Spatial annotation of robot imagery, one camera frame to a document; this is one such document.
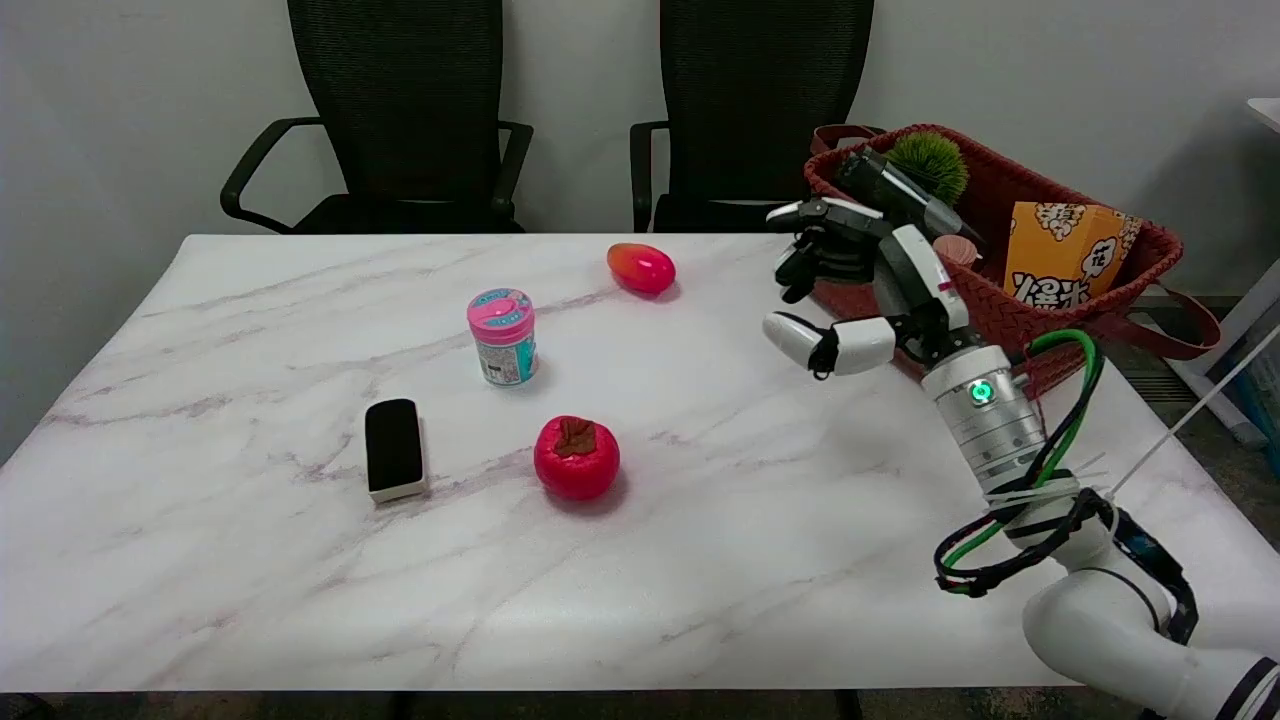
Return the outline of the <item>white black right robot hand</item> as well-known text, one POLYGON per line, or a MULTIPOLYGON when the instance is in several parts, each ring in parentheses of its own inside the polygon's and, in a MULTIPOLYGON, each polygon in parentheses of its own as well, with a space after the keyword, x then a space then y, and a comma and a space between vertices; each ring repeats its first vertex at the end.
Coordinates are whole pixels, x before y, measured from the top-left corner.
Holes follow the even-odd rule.
POLYGON ((983 346, 951 275, 915 225, 893 228, 881 211, 842 199, 783 205, 767 214, 765 225, 796 234, 774 269, 785 304, 820 282, 874 291, 877 316, 826 328, 792 313, 764 318, 769 342, 817 379, 869 372, 900 354, 929 372, 983 346))

